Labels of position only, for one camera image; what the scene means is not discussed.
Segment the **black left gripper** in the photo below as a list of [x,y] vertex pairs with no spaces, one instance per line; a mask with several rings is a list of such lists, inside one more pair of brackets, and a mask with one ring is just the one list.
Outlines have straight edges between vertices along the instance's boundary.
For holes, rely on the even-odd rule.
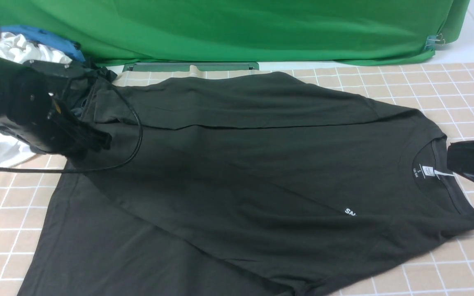
[[23,141],[38,154],[84,157],[89,150],[110,149],[112,136],[77,118],[66,103],[72,81],[83,77],[84,69],[101,67],[94,62],[61,64],[39,60],[28,60],[24,66],[44,75],[50,108],[42,107],[40,114],[23,126],[4,120],[0,133]]

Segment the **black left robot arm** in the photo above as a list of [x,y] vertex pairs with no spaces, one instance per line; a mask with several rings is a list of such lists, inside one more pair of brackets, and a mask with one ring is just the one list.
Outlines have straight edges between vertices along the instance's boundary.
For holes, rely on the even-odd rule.
[[79,62],[0,58],[0,124],[5,133],[43,154],[84,157],[108,150],[112,137],[81,120],[86,96],[107,73]]

